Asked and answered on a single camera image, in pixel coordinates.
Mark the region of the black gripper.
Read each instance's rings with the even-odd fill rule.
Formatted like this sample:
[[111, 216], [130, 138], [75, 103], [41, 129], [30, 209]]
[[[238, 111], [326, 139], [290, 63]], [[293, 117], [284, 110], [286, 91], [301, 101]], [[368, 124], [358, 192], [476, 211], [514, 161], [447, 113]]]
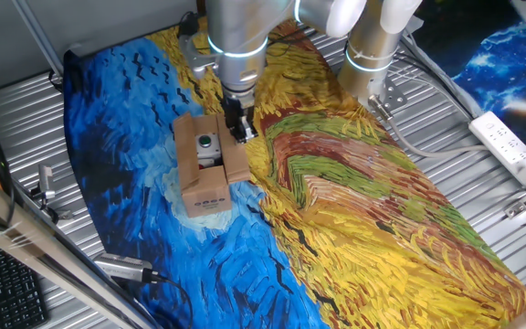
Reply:
[[224, 90], [221, 102], [225, 112], [226, 126], [235, 137], [237, 143], [247, 143], [258, 137], [258, 131], [253, 126], [255, 113], [255, 92]]

